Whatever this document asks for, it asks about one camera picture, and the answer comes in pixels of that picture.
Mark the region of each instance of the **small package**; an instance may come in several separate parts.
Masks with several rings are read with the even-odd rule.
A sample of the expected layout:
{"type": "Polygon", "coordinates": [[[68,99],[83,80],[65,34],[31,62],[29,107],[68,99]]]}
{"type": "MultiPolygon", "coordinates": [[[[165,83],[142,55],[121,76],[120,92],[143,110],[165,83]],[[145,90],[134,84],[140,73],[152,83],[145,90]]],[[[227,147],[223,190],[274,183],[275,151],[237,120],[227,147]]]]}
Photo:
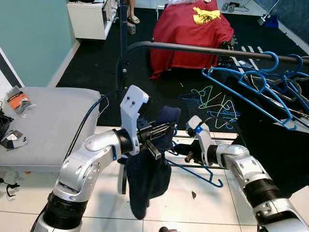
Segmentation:
{"type": "Polygon", "coordinates": [[[20,117],[25,117],[29,109],[36,107],[18,86],[14,86],[12,90],[7,93],[7,102],[20,117]]]}

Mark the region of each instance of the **person's leg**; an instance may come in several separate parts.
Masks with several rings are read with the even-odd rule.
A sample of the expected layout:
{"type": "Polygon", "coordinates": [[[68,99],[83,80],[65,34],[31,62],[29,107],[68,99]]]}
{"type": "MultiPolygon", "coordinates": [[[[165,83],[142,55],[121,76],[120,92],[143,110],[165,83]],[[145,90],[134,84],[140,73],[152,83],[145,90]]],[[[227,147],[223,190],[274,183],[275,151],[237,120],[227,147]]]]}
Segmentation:
{"type": "Polygon", "coordinates": [[[128,8],[130,9],[130,16],[129,19],[133,22],[133,23],[140,23],[140,20],[135,16],[134,14],[134,6],[135,6],[135,0],[129,0],[129,6],[128,8]]]}

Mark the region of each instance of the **silver robot arm segment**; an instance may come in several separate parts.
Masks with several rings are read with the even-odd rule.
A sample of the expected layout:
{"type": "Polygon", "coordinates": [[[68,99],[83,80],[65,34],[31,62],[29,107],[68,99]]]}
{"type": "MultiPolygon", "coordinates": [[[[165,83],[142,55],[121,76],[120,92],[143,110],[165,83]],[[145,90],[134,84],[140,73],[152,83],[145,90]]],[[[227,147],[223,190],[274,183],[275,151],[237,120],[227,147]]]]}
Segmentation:
{"type": "Polygon", "coordinates": [[[213,145],[208,126],[197,116],[187,123],[201,146],[203,164],[230,169],[246,195],[261,232],[309,232],[304,219],[289,199],[283,198],[266,170],[241,145],[213,145]]]}

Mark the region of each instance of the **navy garment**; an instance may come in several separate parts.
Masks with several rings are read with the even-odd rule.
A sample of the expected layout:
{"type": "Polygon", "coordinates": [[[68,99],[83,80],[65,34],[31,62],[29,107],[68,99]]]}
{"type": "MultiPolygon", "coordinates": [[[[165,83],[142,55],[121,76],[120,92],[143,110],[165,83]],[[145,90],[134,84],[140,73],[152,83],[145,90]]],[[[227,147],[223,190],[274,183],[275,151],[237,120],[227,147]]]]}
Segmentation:
{"type": "MultiPolygon", "coordinates": [[[[155,125],[167,122],[177,123],[180,112],[179,108],[164,106],[159,112],[155,125]]],[[[173,134],[174,127],[171,127],[166,135],[152,141],[162,154],[160,159],[155,160],[148,149],[143,149],[139,154],[130,156],[126,161],[130,206],[137,219],[145,217],[149,199],[161,196],[169,187],[171,166],[166,161],[164,152],[173,147],[173,134]]]]}

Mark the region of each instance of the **teal wall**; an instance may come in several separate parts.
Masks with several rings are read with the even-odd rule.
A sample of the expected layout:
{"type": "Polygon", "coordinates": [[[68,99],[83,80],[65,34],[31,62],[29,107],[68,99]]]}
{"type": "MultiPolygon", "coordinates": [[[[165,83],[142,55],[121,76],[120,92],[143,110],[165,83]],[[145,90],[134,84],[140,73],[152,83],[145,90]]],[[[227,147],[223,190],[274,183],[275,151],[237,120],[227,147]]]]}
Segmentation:
{"type": "Polygon", "coordinates": [[[66,0],[0,0],[0,47],[26,86],[47,86],[75,37],[66,0]]]}

